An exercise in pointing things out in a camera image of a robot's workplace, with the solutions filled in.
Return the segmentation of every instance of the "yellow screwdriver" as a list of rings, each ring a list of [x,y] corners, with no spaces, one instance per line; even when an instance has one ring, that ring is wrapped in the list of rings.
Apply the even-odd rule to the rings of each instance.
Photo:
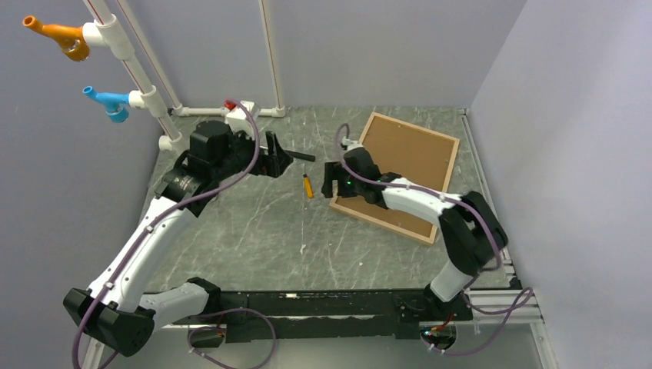
[[[305,164],[303,165],[303,167],[304,167],[304,187],[306,189],[306,195],[308,196],[308,198],[313,198],[314,194],[312,193],[310,178],[308,178],[308,175],[305,172]]]

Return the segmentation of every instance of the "pipe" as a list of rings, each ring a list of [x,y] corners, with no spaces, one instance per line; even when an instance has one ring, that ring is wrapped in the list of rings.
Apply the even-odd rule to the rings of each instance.
[[[131,6],[129,6],[127,0],[116,0],[116,2],[118,3],[118,7],[120,8],[120,11],[122,12],[123,16],[127,20],[129,27],[134,32],[134,35],[136,36],[138,43],[141,44],[141,47],[145,52],[145,56],[149,60],[152,68],[154,69],[154,72],[161,80],[163,89],[165,90],[165,92],[167,93],[168,97],[172,102],[172,108],[175,111],[183,108],[183,105],[181,105],[181,102],[179,101],[179,98],[177,97],[175,90],[172,88],[172,84],[170,83],[168,76],[163,71],[163,67],[161,67],[161,63],[158,62],[158,58],[156,57],[154,50],[151,48],[151,45],[149,44],[147,37],[145,37],[145,33],[142,31],[140,25],[138,24],[134,12],[131,10]]]
[[[90,46],[99,46],[103,48],[108,46],[95,23],[84,23],[81,27],[81,33],[84,35],[84,41],[86,41]]]
[[[259,0],[258,5],[261,9],[261,19],[263,22],[263,33],[265,39],[265,45],[267,46],[268,58],[269,58],[269,68],[271,71],[271,83],[274,86],[274,95],[276,96],[276,106],[277,113],[281,114],[279,117],[285,116],[285,103],[283,101],[283,94],[281,93],[281,88],[279,87],[280,81],[278,77],[278,71],[276,70],[276,64],[274,63],[276,58],[276,44],[274,43],[274,35],[270,37],[271,30],[271,20],[269,17],[269,4],[267,0]]]
[[[227,108],[186,108],[181,107],[175,111],[175,114],[178,117],[190,117],[194,115],[207,115],[215,117],[223,117],[228,113]],[[272,118],[282,118],[285,116],[285,108],[269,108],[261,109],[261,112],[258,114],[259,117],[272,117]]]
[[[134,12],[131,10],[131,6],[129,5],[128,0],[116,0],[116,2],[118,3],[118,7],[120,8],[120,11],[125,17],[127,23],[129,24],[129,27],[134,32],[134,35],[136,36],[138,43],[140,43],[143,51],[145,52],[145,56],[149,60],[152,68],[154,69],[154,72],[161,80],[163,89],[165,90],[165,92],[167,93],[168,97],[172,102],[173,105],[172,110],[175,112],[175,114],[178,117],[188,117],[194,115],[211,115],[211,116],[226,115],[228,110],[224,109],[223,107],[189,108],[183,106],[178,96],[176,95],[175,90],[173,89],[172,84],[168,79],[168,76],[165,74],[163,67],[161,67],[161,63],[158,61],[158,57],[156,56],[154,49],[151,47],[149,40],[147,39],[147,36],[142,31],[142,28],[138,23],[138,20],[136,19]],[[266,9],[265,5],[261,3],[261,17],[263,19],[265,43],[268,47],[268,56],[270,59],[270,69],[272,72],[272,83],[274,86],[274,93],[276,97],[276,107],[269,108],[269,109],[261,109],[260,116],[281,118],[285,116],[285,105],[283,103],[283,98],[280,92],[280,88],[278,87],[278,77],[274,66],[274,57],[272,56],[274,51],[273,38],[270,38],[268,34],[269,21],[267,20],[268,19],[267,12],[265,12],[264,9]]]
[[[168,115],[168,109],[163,98],[151,83],[142,65],[135,57],[134,46],[129,41],[125,29],[120,21],[113,15],[106,5],[105,0],[84,0],[86,7],[95,18],[95,26],[113,55],[122,61],[131,79],[134,81],[150,113],[158,120],[166,136],[158,139],[161,150],[174,150],[181,152],[181,132],[175,127]]]

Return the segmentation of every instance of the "white wall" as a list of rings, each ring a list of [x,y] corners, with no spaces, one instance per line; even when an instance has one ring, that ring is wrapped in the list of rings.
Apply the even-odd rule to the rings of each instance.
[[[270,3],[288,104],[469,106],[525,0]]]
[[[181,101],[275,103],[258,0],[129,0]],[[286,105],[469,106],[525,0],[272,0]]]
[[[529,0],[471,128],[562,368],[652,367],[652,2]]]
[[[258,0],[128,3],[185,106],[276,105]]]
[[[0,367],[71,367],[75,323],[63,307],[138,223],[162,133],[146,111],[114,124],[82,89],[130,91],[108,49],[74,62],[22,26],[81,25],[79,0],[0,5]]]

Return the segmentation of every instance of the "tabletop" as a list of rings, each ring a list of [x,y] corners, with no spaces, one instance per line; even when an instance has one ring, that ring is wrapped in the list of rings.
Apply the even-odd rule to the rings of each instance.
[[[425,245],[332,210],[318,192],[324,163],[336,160],[337,127],[347,122],[356,139],[373,111],[459,138],[448,191],[482,192],[477,158],[456,108],[288,108],[284,118],[259,118],[259,130],[273,131],[283,148],[313,154],[316,162],[295,159],[280,178],[248,175],[220,194],[181,233],[148,290],[164,291],[192,277],[228,291],[425,287],[447,260],[439,231],[435,243]],[[209,119],[177,118],[175,123],[188,141],[194,126]],[[145,207],[175,159],[171,152],[159,153]],[[303,187],[304,165],[316,192],[312,199]],[[483,273],[474,286],[508,285],[498,270]]]

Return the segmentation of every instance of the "orange faucet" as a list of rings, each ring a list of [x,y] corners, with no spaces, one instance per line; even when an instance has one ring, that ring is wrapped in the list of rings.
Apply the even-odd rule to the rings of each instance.
[[[81,62],[91,53],[91,49],[86,44],[86,41],[84,41],[82,27],[44,25],[34,15],[25,17],[22,20],[22,25],[36,33],[55,40],[62,52],[71,60]]]

